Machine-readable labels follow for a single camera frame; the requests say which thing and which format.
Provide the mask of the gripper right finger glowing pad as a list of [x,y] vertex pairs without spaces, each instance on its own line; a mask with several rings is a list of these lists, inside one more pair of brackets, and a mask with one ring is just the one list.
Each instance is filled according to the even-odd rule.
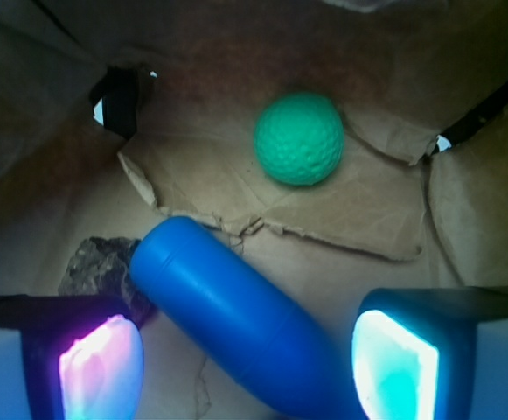
[[508,419],[508,286],[372,290],[351,365],[369,419]]

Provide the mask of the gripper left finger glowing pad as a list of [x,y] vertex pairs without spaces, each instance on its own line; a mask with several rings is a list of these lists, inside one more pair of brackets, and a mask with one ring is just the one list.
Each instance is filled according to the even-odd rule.
[[0,296],[0,419],[132,419],[143,370],[119,298]]

